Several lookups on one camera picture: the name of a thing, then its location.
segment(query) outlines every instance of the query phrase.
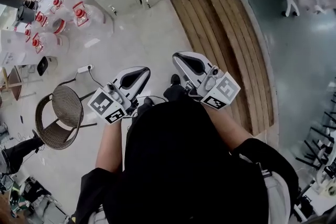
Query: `white power strip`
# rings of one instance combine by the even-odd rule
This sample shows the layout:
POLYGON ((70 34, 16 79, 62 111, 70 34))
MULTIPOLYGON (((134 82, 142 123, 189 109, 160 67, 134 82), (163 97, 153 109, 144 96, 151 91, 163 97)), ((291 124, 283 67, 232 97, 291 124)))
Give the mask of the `white power strip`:
POLYGON ((93 65, 88 65, 88 66, 84 66, 84 67, 80 67, 80 68, 78 68, 77 72, 78 72, 78 73, 88 72, 88 71, 89 71, 89 67, 91 67, 91 68, 90 68, 90 71, 94 68, 93 65))

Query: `white platform edge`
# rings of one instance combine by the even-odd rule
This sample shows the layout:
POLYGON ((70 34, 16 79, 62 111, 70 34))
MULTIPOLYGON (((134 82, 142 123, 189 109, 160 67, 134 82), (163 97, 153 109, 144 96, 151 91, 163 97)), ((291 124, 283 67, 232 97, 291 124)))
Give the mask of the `white platform edge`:
POLYGON ((267 43, 264 39, 263 32, 258 24, 258 20, 250 6, 248 0, 240 0, 245 7, 248 17, 252 23, 253 29, 257 35, 257 39, 259 41, 259 45, 261 47, 262 56, 264 57, 267 76, 270 84, 271 89, 271 96, 272 96, 272 105, 273 105, 273 113, 274 113, 274 125, 272 125, 267 130, 263 131, 262 133, 255 136, 264 142, 267 142, 270 146, 275 149, 279 147, 279 108, 278 108, 278 98, 277 98, 277 90, 275 84, 275 78, 273 73, 273 68, 271 65, 270 55, 267 43))

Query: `wooden stairs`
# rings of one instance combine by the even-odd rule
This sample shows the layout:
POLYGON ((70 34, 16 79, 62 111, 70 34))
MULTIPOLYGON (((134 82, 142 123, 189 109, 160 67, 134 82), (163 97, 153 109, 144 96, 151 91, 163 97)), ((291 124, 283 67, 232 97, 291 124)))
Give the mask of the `wooden stairs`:
POLYGON ((171 0, 195 52, 242 88, 228 113, 252 135, 274 123, 269 79, 252 23, 240 0, 171 0))

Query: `brown wicker chair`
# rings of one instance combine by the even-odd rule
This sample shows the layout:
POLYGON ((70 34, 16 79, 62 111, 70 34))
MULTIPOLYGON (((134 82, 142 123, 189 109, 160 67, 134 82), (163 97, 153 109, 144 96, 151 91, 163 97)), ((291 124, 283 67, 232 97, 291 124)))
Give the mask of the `brown wicker chair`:
POLYGON ((83 106, 81 102, 95 92, 91 92, 86 96, 79 98, 74 90, 67 86, 63 86, 74 80, 75 79, 61 83, 55 88, 53 93, 43 97, 36 108, 35 123, 37 133, 47 146, 55 150, 64 150, 70 146, 76 139, 80 128, 97 125, 96 123, 80 125, 83 121, 83 106), (57 120, 44 128, 42 113, 49 101, 52 101, 52 107, 57 116, 57 120), (71 130, 64 129, 58 125, 58 121, 69 126, 71 130), (73 137, 69 139, 73 131, 75 131, 75 133, 73 137))

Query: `tile floor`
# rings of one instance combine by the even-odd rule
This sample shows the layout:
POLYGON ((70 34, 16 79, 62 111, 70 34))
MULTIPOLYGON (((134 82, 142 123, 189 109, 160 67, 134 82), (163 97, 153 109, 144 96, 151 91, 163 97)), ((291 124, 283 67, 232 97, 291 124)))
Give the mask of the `tile floor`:
MULTIPOLYGON (((302 140, 331 108, 336 75, 336 14, 282 17, 284 0, 248 0, 268 45, 279 105, 280 152, 296 169, 302 140)), ((300 171, 304 177, 307 170, 300 171)))
MULTIPOLYGON (((74 34, 70 40, 77 40, 74 34)), ((35 108, 38 101, 51 93, 57 84, 74 77, 79 67, 93 64, 92 74, 96 80, 105 84, 113 80, 122 69, 131 66, 147 66, 151 69, 151 78, 142 95, 159 95, 170 85, 170 76, 176 73, 171 57, 177 51, 191 50, 183 27, 169 0, 164 0, 149 10, 139 10, 131 15, 118 18, 114 25, 114 34, 108 42, 99 42, 89 48, 83 43, 72 42, 66 56, 58 58, 58 67, 53 75, 43 76, 43 82, 30 83, 23 87, 22 95, 36 92, 18 102, 4 102, 1 120, 8 125, 10 135, 32 135, 35 128, 35 108)), ((37 74, 31 74, 33 80, 37 74)), ((77 75, 77 81, 69 84, 79 96, 97 88, 88 73, 77 75)), ((61 203, 63 210, 72 214, 75 211, 82 175, 95 166, 103 122, 83 102, 85 119, 83 123, 98 122, 97 126, 80 130, 75 142, 63 151, 45 148, 32 156, 24 168, 44 185, 61 203)), ((54 120, 50 107, 43 115, 44 123, 54 120)), ((130 122, 123 122, 123 145, 130 122)), ((16 140, 8 141, 11 147, 16 140)))

